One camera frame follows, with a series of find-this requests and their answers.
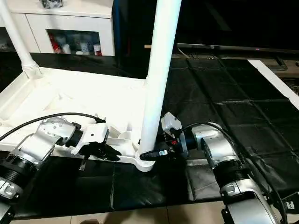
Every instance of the white cabinet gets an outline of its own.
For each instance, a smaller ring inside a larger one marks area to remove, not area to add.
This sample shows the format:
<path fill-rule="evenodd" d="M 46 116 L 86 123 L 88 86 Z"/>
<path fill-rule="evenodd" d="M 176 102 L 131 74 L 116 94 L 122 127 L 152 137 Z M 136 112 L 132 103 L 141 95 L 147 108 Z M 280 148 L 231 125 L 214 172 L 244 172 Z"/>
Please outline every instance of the white cabinet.
<path fill-rule="evenodd" d="M 114 56 L 110 19 L 43 14 L 27 14 L 26 16 L 37 44 L 43 53 L 54 53 L 49 34 L 56 34 L 63 39 L 64 43 L 71 45 L 72 53 L 80 50 L 80 42 L 84 42 L 84 36 L 87 36 L 85 41 L 92 48 L 89 47 L 90 54 L 93 53 L 93 45 L 100 44 L 103 56 Z"/>
<path fill-rule="evenodd" d="M 113 0 L 64 0 L 62 7 L 53 9 L 43 8 L 39 0 L 7 3 L 30 52 L 57 53 L 53 49 L 57 45 L 63 52 L 66 44 L 69 53 L 95 54 L 96 44 L 100 55 L 114 56 Z M 5 35 L 1 26 L 0 19 L 0 37 Z"/>
<path fill-rule="evenodd" d="M 25 42 L 27 49 L 30 52 L 40 53 L 35 38 L 31 32 L 31 28 L 27 21 L 26 15 L 22 13 L 13 13 L 12 17 L 17 28 L 19 29 L 19 32 L 23 38 L 23 41 Z M 5 44 L 6 42 L 9 42 L 9 36 L 5 30 L 4 22 L 0 17 L 0 44 Z"/>

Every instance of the black cable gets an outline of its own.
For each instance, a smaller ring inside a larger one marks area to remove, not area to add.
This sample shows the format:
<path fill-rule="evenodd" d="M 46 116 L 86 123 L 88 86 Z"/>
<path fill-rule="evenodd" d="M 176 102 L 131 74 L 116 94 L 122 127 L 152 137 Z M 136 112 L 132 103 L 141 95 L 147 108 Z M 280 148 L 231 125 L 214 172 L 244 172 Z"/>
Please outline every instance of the black cable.
<path fill-rule="evenodd" d="M 193 123 L 193 124 L 189 124 L 183 128 L 181 128 L 179 131 L 180 133 L 183 132 L 184 130 L 186 130 L 187 128 L 191 128 L 193 126 L 198 126 L 198 125 L 209 125 L 215 129 L 217 129 L 218 131 L 220 131 L 223 135 L 225 135 L 225 137 L 227 138 L 227 140 L 232 144 L 232 146 L 236 146 L 236 144 L 234 143 L 234 140 L 232 139 L 232 137 L 229 135 L 229 133 L 227 131 L 225 131 L 224 129 L 218 127 L 215 124 L 209 123 L 209 122 L 197 122 L 197 123 Z M 267 184 L 270 186 L 270 188 L 272 189 L 275 197 L 277 198 L 277 202 L 278 205 L 280 207 L 279 212 L 280 215 L 282 216 L 283 219 L 283 223 L 284 224 L 288 224 L 287 221 L 287 215 L 286 215 L 286 210 L 285 210 L 285 205 L 278 193 L 278 191 L 276 190 L 276 188 L 274 187 L 274 185 L 272 184 L 272 182 L 270 181 L 270 179 L 268 178 L 268 176 L 266 175 L 266 173 L 259 167 L 259 165 L 257 164 L 256 161 L 254 161 L 253 157 L 250 155 L 250 153 L 248 153 L 245 149 L 243 150 L 246 154 L 246 156 L 251 160 L 251 162 L 253 163 L 253 165 L 257 168 L 257 170 L 260 172 L 260 174 L 263 176 L 263 178 L 266 180 Z"/>
<path fill-rule="evenodd" d="M 89 115 L 89 114 L 85 114 L 85 113 L 75 113 L 75 112 L 66 112 L 66 113 L 55 113 L 55 114 L 51 114 L 51 115 L 47 115 L 47 116 L 43 116 L 43 117 L 40 117 L 40 118 L 36 118 L 36 119 L 33 119 L 33 120 L 30 120 L 30 121 L 27 121 L 26 123 L 24 124 L 21 124 L 13 129 L 11 129 L 9 132 L 5 133 L 4 135 L 2 135 L 0 137 L 0 141 L 2 141 L 3 139 L 5 139 L 7 136 L 9 136 L 10 134 L 14 133 L 15 131 L 21 129 L 22 127 L 24 126 L 27 126 L 27 125 L 30 125 L 34 122 L 37 122 L 37 121 L 40 121 L 40 120 L 45 120 L 45 119 L 48 119 L 48 118 L 53 118 L 53 117 L 58 117 L 58 116 L 65 116 L 65 115 L 77 115 L 77 116 L 83 116 L 83 117 L 88 117 L 88 118 L 92 118 L 92 119 L 95 119 L 96 122 L 105 122 L 104 120 L 98 118 L 98 117 L 95 117 L 93 115 Z"/>

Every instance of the dark background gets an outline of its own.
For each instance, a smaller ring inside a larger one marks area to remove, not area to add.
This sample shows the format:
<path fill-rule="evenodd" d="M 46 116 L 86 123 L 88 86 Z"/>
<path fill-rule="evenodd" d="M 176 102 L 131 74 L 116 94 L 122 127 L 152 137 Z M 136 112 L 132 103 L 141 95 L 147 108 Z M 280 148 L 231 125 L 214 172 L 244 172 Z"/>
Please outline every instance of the dark background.
<path fill-rule="evenodd" d="M 150 51 L 144 45 L 151 44 L 156 4 L 156 0 L 114 1 L 118 53 Z M 175 42 L 299 50 L 298 9 L 298 1 L 291 0 L 182 0 Z"/>

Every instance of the white pipe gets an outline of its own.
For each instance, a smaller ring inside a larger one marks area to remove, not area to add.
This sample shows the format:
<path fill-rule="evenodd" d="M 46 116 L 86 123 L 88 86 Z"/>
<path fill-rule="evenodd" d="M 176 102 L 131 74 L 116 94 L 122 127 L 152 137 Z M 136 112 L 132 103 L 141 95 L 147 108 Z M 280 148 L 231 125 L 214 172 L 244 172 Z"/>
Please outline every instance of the white pipe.
<path fill-rule="evenodd" d="M 157 1 L 139 154 L 156 142 L 180 7 L 181 0 Z"/>
<path fill-rule="evenodd" d="M 24 72 L 28 74 L 29 77 L 40 77 L 41 73 L 38 65 L 32 59 L 29 51 L 24 44 L 24 41 L 21 38 L 20 33 L 18 32 L 18 29 L 8 9 L 6 0 L 0 0 L 0 16 L 4 21 L 5 28 L 14 45 L 14 48 L 19 55 Z"/>

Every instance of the glass cabinet door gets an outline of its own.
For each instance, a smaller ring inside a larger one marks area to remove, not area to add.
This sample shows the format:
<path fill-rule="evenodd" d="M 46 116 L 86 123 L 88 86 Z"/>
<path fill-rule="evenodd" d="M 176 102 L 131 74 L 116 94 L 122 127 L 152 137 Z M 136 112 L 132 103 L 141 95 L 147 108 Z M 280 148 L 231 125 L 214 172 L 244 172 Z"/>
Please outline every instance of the glass cabinet door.
<path fill-rule="evenodd" d="M 56 54 L 102 55 L 98 32 L 61 29 L 46 30 L 53 51 Z"/>

